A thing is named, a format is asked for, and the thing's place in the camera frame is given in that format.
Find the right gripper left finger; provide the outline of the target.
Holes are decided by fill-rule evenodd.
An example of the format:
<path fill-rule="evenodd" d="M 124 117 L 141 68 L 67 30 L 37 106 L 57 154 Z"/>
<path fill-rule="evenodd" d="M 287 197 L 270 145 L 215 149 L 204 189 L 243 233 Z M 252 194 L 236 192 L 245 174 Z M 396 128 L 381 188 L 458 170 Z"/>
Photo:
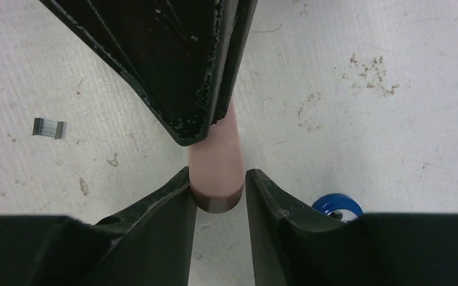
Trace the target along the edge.
<path fill-rule="evenodd" d="M 187 285 L 196 211 L 183 168 L 93 225 L 0 215 L 0 285 Z"/>

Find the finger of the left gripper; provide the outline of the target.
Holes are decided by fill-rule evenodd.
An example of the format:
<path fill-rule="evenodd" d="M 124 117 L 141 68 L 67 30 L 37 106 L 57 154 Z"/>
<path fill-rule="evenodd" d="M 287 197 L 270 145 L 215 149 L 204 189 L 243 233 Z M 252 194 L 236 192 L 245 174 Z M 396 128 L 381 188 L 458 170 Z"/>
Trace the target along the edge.
<path fill-rule="evenodd" d="M 44 5 L 131 86 L 177 144 L 189 146 L 227 113 L 257 3 Z"/>

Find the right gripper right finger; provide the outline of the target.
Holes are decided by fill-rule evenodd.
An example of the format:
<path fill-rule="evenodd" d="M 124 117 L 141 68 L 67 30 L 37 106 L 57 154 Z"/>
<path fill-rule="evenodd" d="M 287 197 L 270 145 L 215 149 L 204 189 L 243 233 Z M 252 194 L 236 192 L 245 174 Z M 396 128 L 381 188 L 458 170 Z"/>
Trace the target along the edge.
<path fill-rule="evenodd" d="M 343 223 L 246 173 L 256 285 L 458 285 L 458 214 L 370 213 Z"/>

